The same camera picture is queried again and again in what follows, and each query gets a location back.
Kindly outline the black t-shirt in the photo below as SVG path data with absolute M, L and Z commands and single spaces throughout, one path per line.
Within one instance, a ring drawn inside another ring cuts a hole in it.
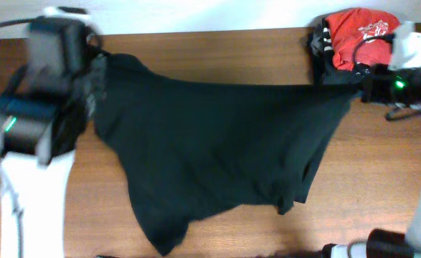
M 98 137 L 118 156 L 136 220 L 161 255 L 190 223 L 241 205 L 303 203 L 357 85 L 174 80 L 110 54 Z

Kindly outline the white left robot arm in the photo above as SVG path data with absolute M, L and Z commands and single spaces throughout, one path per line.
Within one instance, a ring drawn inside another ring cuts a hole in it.
M 38 16 L 28 26 L 27 63 L 0 94 L 0 255 L 63 257 L 67 183 L 106 58 L 82 15 Z

